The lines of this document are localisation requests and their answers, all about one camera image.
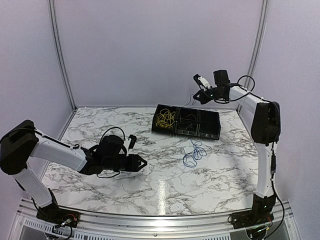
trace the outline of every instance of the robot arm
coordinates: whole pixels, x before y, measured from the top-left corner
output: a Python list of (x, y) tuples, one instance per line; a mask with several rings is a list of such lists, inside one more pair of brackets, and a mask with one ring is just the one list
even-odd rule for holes
[(200, 87), (193, 96), (195, 100), (201, 104), (211, 100), (222, 104), (237, 102), (254, 115), (251, 137), (258, 152), (258, 183), (252, 209), (231, 215), (233, 227), (249, 227), (268, 218), (273, 220), (272, 209), (276, 203), (274, 174), (281, 132), (279, 104), (256, 96), (238, 83), (230, 83), (226, 70), (215, 71), (213, 75), (217, 87), (203, 87), (208, 81), (198, 74), (193, 77)]
[[(136, 137), (131, 135), (129, 149)], [(124, 139), (116, 135), (103, 136), (100, 143), (90, 149), (66, 145), (51, 138), (25, 120), (0, 140), (0, 167), (12, 175), (19, 186), (26, 191), (39, 206), (37, 218), (57, 223), (68, 220), (67, 216), (79, 218), (79, 213), (59, 207), (54, 194), (37, 178), (28, 164), (29, 157), (40, 158), (69, 167), (81, 174), (100, 174), (103, 170), (115, 172), (138, 172), (147, 162), (137, 154), (127, 154)]]

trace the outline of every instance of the white backdrop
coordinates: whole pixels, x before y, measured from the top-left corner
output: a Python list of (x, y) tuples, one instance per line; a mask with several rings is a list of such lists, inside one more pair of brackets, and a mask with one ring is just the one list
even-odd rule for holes
[[(59, 70), (48, 2), (0, 1), (0, 137), (26, 119), (58, 137), (72, 110)], [(30, 159), (39, 174), (44, 160)], [(9, 231), (24, 192), (0, 170), (0, 239)]]
[(198, 90), (196, 73), (214, 84), (212, 72), (227, 69), (235, 82), (248, 70), (261, 4), (260, 0), (57, 1), (75, 103), (183, 105)]
[(280, 104), (276, 186), (303, 240), (320, 235), (319, 10), (320, 1), (272, 0), (254, 74), (254, 92)]

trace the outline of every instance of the cable bundle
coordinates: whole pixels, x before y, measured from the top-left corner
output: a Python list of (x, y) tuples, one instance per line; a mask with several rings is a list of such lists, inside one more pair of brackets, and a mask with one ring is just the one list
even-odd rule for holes
[(155, 126), (164, 129), (172, 129), (175, 123), (175, 115), (176, 112), (170, 112), (167, 108), (162, 109), (156, 115)]
[(183, 152), (184, 152), (184, 156), (182, 158), (183, 161), (183, 165), (185, 165), (188, 168), (194, 168), (195, 166), (197, 166), (197, 161), (202, 159), (203, 156), (207, 156), (207, 152), (206, 150), (201, 147), (202, 146), (202, 142), (201, 141), (196, 141), (195, 143), (192, 141), (192, 139), (190, 139), (194, 150), (192, 152), (186, 153), (185, 149), (182, 148)]

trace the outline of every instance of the white marble table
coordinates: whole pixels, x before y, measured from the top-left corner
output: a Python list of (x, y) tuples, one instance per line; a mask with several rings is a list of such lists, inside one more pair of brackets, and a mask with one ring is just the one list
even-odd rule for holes
[(80, 108), (62, 141), (85, 148), (110, 127), (137, 136), (134, 152), (148, 162), (111, 179), (51, 163), (42, 179), (60, 205), (129, 215), (198, 215), (249, 208), (258, 181), (258, 154), (235, 110), (218, 110), (220, 140), (201, 139), (208, 153), (195, 168), (182, 158), (189, 137), (151, 133), (155, 108)]

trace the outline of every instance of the black tray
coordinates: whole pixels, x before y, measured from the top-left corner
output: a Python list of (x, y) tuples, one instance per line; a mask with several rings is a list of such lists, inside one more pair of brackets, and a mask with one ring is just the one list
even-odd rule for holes
[(219, 140), (221, 125), (218, 112), (200, 110), (198, 120), (198, 137)]
[(176, 134), (196, 136), (198, 132), (198, 110), (179, 107), (176, 119)]
[[(164, 114), (167, 111), (174, 114), (170, 127), (161, 126), (158, 123), (158, 114)], [(219, 140), (221, 131), (220, 117), (219, 113), (215, 111), (159, 104), (153, 116), (151, 130), (158, 133)]]

